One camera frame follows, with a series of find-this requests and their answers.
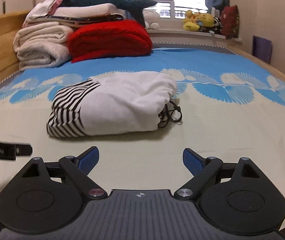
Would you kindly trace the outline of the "black white striped garment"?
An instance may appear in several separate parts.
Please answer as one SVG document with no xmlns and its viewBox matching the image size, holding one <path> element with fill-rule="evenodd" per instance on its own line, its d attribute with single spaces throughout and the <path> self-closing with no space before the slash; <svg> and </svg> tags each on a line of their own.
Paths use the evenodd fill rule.
<svg viewBox="0 0 285 240">
<path fill-rule="evenodd" d="M 182 120 L 172 100 L 177 82 L 160 72 L 116 72 L 59 89 L 46 124 L 49 136 L 78 138 L 148 132 Z"/>
</svg>

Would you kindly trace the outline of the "white folded clothes pile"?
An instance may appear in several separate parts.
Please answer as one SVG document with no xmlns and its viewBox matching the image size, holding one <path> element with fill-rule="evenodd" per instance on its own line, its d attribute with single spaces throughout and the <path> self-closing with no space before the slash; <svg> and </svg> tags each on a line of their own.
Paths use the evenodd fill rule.
<svg viewBox="0 0 285 240">
<path fill-rule="evenodd" d="M 23 27 L 43 22 L 59 22 L 62 25 L 79 28 L 84 25 L 122 21 L 123 11 L 111 3 L 89 7 L 62 7 L 62 0 L 45 0 L 38 3 L 26 16 Z"/>
</svg>

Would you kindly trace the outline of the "blue cream patterned bedspread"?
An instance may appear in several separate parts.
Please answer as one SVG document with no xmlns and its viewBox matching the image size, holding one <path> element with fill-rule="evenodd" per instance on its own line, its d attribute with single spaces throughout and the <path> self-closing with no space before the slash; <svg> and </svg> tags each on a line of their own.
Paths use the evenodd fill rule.
<svg viewBox="0 0 285 240">
<path fill-rule="evenodd" d="M 249 157 L 285 197 L 285 82 L 243 56 L 190 48 L 28 69 L 0 89 L 0 142 L 45 161 L 96 146 L 90 178 L 106 191 L 175 191 L 191 178 L 187 147 Z"/>
</svg>

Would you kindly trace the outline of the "cream folded blanket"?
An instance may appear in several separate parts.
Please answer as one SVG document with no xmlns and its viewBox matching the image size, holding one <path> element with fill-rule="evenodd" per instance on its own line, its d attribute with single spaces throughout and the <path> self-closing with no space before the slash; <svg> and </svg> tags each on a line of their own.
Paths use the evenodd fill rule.
<svg viewBox="0 0 285 240">
<path fill-rule="evenodd" d="M 58 22 L 45 22 L 20 29 L 13 40 L 21 70 L 58 67 L 71 59 L 67 47 L 74 30 Z"/>
</svg>

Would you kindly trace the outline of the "red fluffy folded blanket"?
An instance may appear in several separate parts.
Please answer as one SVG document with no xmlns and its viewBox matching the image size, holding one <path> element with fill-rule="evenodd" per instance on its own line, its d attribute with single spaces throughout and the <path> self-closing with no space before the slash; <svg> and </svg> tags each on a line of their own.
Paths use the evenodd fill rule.
<svg viewBox="0 0 285 240">
<path fill-rule="evenodd" d="M 68 40 L 73 63 L 104 57 L 144 56 L 152 51 L 146 29 L 134 20 L 101 22 L 75 31 Z"/>
</svg>

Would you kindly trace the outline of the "purple box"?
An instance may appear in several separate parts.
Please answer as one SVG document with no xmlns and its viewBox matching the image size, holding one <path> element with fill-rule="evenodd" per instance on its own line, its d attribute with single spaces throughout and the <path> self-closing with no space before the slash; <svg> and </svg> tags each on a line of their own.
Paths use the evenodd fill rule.
<svg viewBox="0 0 285 240">
<path fill-rule="evenodd" d="M 272 51 L 272 41 L 263 37 L 253 36 L 252 55 L 254 57 L 257 57 L 261 61 L 270 64 L 272 58 Z"/>
</svg>

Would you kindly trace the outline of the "yellow plush toy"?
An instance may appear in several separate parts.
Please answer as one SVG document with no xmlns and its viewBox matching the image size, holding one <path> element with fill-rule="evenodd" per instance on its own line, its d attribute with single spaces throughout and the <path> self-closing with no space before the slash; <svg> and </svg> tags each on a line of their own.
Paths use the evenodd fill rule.
<svg viewBox="0 0 285 240">
<path fill-rule="evenodd" d="M 207 31 L 215 27 L 215 18 L 208 13 L 187 10 L 183 23 L 183 29 L 186 31 Z"/>
</svg>

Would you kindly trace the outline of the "red patterned cushion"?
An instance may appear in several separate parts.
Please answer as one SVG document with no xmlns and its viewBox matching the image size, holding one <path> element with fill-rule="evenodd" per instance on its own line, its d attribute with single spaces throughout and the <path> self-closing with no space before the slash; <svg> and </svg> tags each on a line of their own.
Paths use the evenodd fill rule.
<svg viewBox="0 0 285 240">
<path fill-rule="evenodd" d="M 237 5 L 225 6 L 220 16 L 221 34 L 226 39 L 237 38 L 239 35 L 239 10 Z"/>
</svg>

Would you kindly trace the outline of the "white plush toy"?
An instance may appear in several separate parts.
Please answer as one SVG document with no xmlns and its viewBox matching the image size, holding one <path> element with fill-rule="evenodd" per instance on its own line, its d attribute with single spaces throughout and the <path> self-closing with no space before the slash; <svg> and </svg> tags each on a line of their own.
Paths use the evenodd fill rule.
<svg viewBox="0 0 285 240">
<path fill-rule="evenodd" d="M 144 21 L 145 21 L 145 29 L 159 30 L 159 21 L 161 19 L 160 15 L 153 10 L 143 10 L 142 11 Z"/>
</svg>

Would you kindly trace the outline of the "dark teal shark plush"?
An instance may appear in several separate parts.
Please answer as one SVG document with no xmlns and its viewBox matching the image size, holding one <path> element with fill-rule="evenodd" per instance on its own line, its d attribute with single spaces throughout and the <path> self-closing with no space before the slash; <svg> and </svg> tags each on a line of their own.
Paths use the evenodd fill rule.
<svg viewBox="0 0 285 240">
<path fill-rule="evenodd" d="M 153 7 L 157 4 L 154 0 L 62 0 L 61 7 L 89 7 L 93 5 L 111 3 L 118 9 L 128 11 L 131 16 L 143 27 L 145 27 L 145 20 L 143 17 L 143 10 L 145 8 Z"/>
</svg>

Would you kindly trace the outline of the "wooden bed frame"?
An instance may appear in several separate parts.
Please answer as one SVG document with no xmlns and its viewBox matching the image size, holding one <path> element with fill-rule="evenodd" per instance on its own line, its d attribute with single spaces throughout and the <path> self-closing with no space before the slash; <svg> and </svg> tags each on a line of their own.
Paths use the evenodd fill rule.
<svg viewBox="0 0 285 240">
<path fill-rule="evenodd" d="M 13 40 L 28 13 L 26 10 L 0 15 L 0 82 L 19 69 Z"/>
</svg>

